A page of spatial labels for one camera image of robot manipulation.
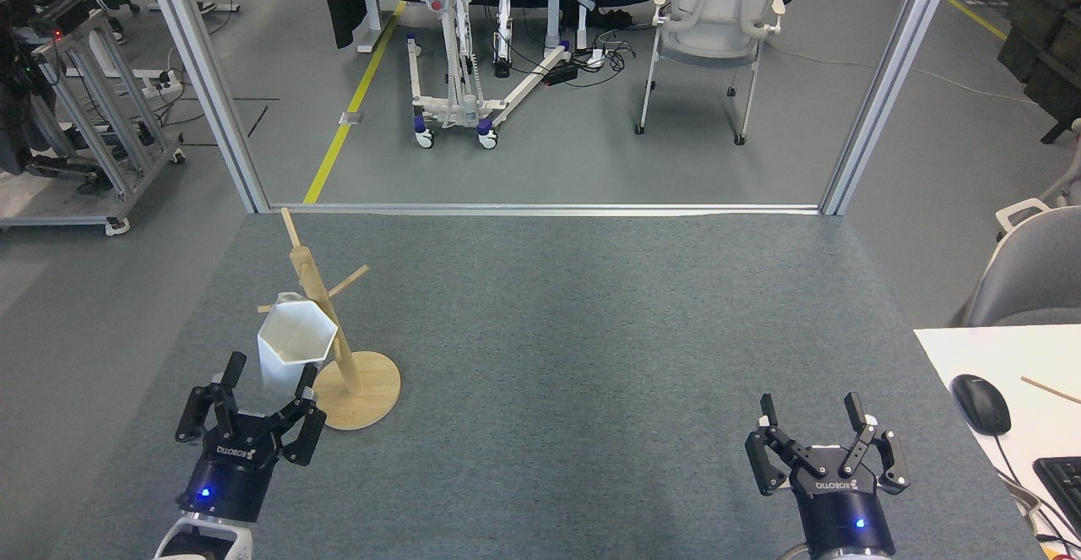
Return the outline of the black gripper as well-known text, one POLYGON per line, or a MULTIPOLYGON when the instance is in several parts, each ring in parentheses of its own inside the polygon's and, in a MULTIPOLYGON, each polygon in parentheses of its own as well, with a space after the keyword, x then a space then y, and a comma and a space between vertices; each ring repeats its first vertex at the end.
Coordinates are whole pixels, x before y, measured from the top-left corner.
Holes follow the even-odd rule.
POLYGON ((806 534, 808 556, 894 556, 896 547, 877 498, 877 486, 897 495, 910 484, 899 435, 865 413, 858 394, 848 394, 843 405, 855 439, 837 469, 839 476, 823 478, 825 463, 819 455, 780 429, 772 394, 762 394, 759 404, 762 415, 745 442, 755 481, 760 493, 769 496, 791 480, 806 534), (870 446, 875 446, 882 464, 877 478, 870 469, 858 468, 870 446), (789 475, 772 463, 768 451, 787 464, 789 475))
POLYGON ((313 449, 326 421, 326 414, 317 406, 313 397, 313 379, 319 368, 313 363, 302 366, 294 398, 271 416, 273 439, 262 439, 250 446, 239 439, 232 440, 239 434, 233 389, 244 366, 246 355, 233 351, 221 378, 193 387, 182 410, 175 441, 197 441, 205 432, 204 423, 210 411, 214 412, 221 430, 221 435, 205 434, 202 439, 202 453, 193 466, 193 474, 178 495, 178 508, 183 514, 206 514, 254 523, 258 521, 279 453, 297 466, 308 466, 312 461, 313 449), (301 434, 292 442, 282 443, 283 434, 298 422, 301 434))

